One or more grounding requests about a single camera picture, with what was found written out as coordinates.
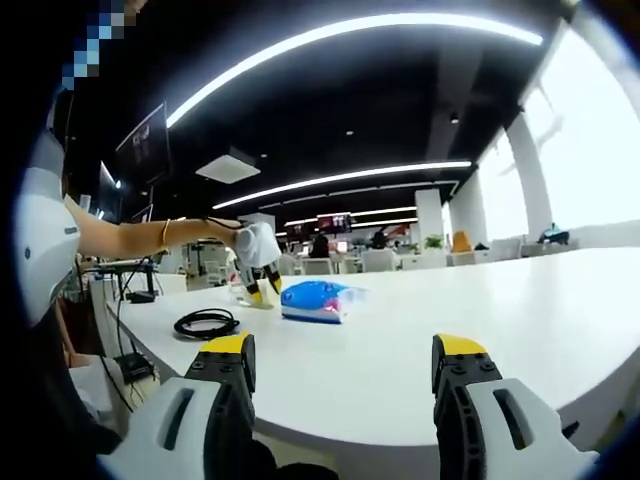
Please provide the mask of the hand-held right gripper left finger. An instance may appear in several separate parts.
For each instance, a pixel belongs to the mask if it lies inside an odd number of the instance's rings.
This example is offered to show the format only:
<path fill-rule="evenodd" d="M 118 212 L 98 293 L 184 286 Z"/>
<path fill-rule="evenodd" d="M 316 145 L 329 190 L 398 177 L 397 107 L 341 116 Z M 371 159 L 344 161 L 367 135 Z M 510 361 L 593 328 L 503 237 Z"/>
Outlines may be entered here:
<path fill-rule="evenodd" d="M 202 345 L 131 416 L 114 452 L 99 457 L 112 479 L 245 479 L 255 423 L 255 342 L 248 332 Z"/>

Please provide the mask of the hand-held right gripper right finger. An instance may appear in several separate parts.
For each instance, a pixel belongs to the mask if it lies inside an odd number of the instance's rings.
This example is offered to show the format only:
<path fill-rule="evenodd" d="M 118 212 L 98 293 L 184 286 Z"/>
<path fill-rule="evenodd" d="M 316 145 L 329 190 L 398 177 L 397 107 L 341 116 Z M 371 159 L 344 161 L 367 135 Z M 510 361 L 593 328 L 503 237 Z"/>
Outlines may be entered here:
<path fill-rule="evenodd" d="M 432 393 L 442 479 L 580 479 L 597 462 L 570 442 L 556 410 L 505 379 L 471 339 L 433 337 Z"/>

